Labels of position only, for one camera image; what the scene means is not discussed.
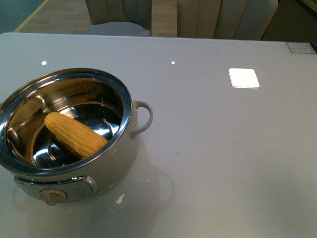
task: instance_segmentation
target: yellow corn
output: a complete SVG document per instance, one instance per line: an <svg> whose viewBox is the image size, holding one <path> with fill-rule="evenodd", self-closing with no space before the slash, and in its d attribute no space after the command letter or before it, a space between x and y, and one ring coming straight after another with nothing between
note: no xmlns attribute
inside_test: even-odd
<svg viewBox="0 0 317 238"><path fill-rule="evenodd" d="M48 114L44 123L59 142L83 158L96 153L108 142L86 125L58 112Z"/></svg>

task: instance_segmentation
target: white pot handle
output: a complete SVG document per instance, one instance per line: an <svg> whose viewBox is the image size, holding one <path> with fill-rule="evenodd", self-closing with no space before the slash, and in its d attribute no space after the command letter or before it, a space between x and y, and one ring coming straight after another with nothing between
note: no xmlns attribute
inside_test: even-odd
<svg viewBox="0 0 317 238"><path fill-rule="evenodd" d="M153 110L151 108L151 106L145 102L142 101L133 101L133 104L135 106L136 109L138 108L145 108L149 111L150 113L150 118L148 120L147 123L145 123L142 127L135 129L133 131L130 132L130 137L131 139L134 139L138 134L142 133L143 131L145 131L146 129L148 129L150 127L150 125L152 124L153 121Z"/></svg>

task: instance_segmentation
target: yellow line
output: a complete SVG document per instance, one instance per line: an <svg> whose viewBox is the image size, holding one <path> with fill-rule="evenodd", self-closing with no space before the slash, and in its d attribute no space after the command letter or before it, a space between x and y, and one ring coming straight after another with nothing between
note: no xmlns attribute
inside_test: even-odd
<svg viewBox="0 0 317 238"><path fill-rule="evenodd" d="M38 13L39 10L41 10L42 7L48 3L48 1L49 0L45 0L31 15L29 15L28 18L25 19L25 21L22 22L21 25L19 25L18 28L14 30L14 32L19 32L22 29L22 27L24 27L36 15L36 13Z"/></svg>

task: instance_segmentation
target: knob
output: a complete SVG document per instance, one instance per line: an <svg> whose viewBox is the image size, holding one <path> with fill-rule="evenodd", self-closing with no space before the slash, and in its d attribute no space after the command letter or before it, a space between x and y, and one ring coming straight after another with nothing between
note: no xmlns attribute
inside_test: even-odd
<svg viewBox="0 0 317 238"><path fill-rule="evenodd" d="M59 190L42 190L40 196L50 206L55 206L58 202L64 202L67 198L67 194Z"/></svg>

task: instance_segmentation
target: pot rim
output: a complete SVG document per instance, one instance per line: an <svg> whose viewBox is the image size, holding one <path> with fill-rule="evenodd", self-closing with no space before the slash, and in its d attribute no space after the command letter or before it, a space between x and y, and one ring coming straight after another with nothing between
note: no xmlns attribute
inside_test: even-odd
<svg viewBox="0 0 317 238"><path fill-rule="evenodd" d="M88 78L107 83L119 93L123 103L123 116L117 133L101 150L92 156L61 167L40 168L28 165L16 158L7 147L6 132L14 113L18 110L19 106L21 106L21 104L27 99L27 96L37 88L45 87L55 81L75 78ZM133 109L132 103L130 92L124 83L114 75L102 70L93 68L69 68L42 75L17 89L3 102L2 105L0 105L0 165L16 175L34 178L53 177L76 171L98 159L101 155L105 154L110 148L116 145L118 140L127 130L131 121Z"/></svg>

